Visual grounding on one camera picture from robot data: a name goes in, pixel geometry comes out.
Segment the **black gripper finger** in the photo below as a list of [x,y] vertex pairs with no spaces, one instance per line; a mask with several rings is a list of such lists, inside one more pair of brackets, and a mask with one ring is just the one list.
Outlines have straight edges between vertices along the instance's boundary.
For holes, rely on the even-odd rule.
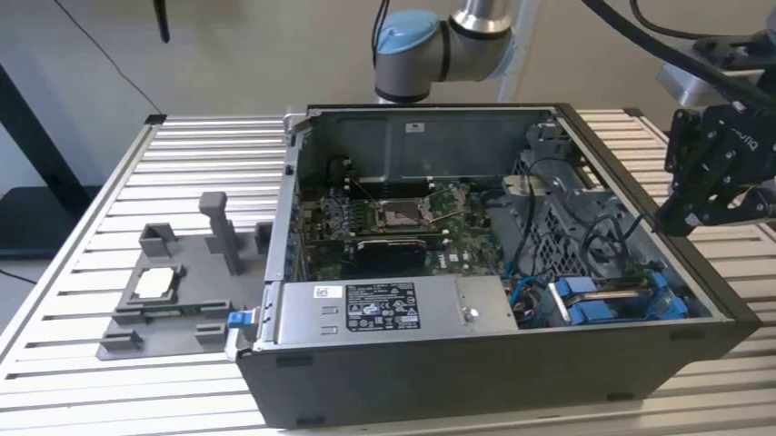
[[716,226],[715,194],[674,190],[657,210],[657,233],[688,236],[699,226]]
[[763,223],[775,219],[775,189],[763,184],[716,187],[715,225]]

